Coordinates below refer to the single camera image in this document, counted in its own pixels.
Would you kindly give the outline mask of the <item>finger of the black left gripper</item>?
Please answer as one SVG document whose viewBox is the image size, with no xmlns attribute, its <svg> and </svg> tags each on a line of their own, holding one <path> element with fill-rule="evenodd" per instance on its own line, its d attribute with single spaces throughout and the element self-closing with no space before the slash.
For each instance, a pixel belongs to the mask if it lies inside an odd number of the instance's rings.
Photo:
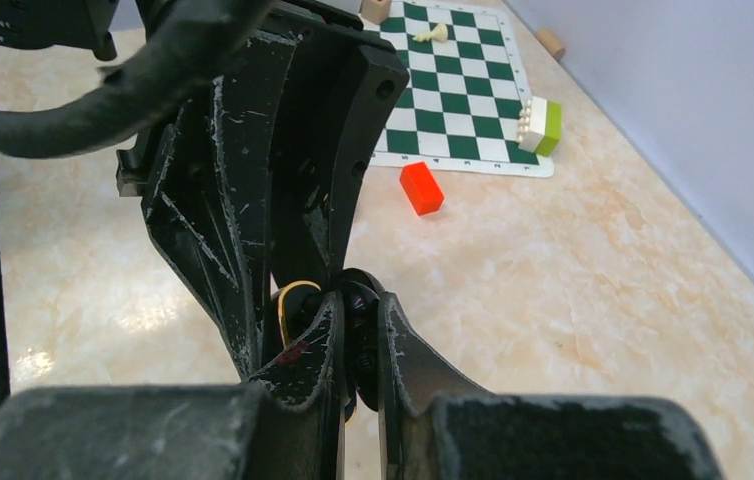
<svg viewBox="0 0 754 480">
<path fill-rule="evenodd" d="M 377 142 L 410 74 L 396 48 L 331 6 L 273 15 L 296 45 L 272 143 L 270 272 L 327 283 L 344 267 Z"/>
<path fill-rule="evenodd" d="M 243 378 L 267 363 L 273 137 L 294 38 L 256 32 L 161 134 L 149 237 L 218 328 Z"/>
</svg>

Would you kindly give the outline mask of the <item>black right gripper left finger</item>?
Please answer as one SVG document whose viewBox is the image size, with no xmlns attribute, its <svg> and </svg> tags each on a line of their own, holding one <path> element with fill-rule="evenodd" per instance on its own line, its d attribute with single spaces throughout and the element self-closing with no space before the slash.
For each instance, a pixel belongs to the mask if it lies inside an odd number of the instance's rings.
<svg viewBox="0 0 754 480">
<path fill-rule="evenodd" d="M 229 385 L 44 387 L 0 408 L 0 479 L 340 479 L 343 301 Z"/>
</svg>

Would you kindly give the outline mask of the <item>black charging case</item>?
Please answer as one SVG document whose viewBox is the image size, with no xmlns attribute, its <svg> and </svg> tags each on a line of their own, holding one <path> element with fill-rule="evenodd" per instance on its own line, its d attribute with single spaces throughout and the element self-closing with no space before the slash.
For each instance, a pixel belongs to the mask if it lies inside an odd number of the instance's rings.
<svg viewBox="0 0 754 480">
<path fill-rule="evenodd" d="M 282 351 L 275 360 L 287 364 L 297 360 L 306 344 L 297 339 L 311 326 L 324 298 L 324 291 L 337 291 L 343 300 L 344 375 L 347 399 L 343 408 L 350 421 L 359 402 L 372 411 L 378 402 L 377 314 L 382 285 L 369 273 L 348 268 L 330 280 L 325 288 L 311 280 L 291 282 L 272 295 L 278 320 Z"/>
</svg>

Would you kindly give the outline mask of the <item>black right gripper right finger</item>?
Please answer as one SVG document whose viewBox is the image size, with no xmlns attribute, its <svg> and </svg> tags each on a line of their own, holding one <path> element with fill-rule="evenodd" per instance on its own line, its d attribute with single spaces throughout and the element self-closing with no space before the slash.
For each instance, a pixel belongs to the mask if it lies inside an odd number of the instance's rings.
<svg viewBox="0 0 754 480">
<path fill-rule="evenodd" d="M 497 394 L 457 370 L 385 292 L 377 314 L 387 479 L 720 479 L 700 425 L 658 397 Z"/>
</svg>

